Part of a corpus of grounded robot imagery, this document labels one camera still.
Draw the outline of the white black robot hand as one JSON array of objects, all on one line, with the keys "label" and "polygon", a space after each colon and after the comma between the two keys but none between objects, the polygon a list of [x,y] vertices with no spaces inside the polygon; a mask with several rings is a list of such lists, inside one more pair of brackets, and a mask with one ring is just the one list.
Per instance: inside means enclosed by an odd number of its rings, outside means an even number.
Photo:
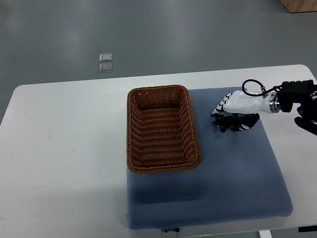
[{"label": "white black robot hand", "polygon": [[267,96],[249,96],[238,90],[227,94],[211,115],[237,115],[242,117],[244,121],[239,131],[245,131],[251,129],[258,122],[260,119],[259,112],[273,114],[279,111],[280,107],[276,93],[269,93]]}]

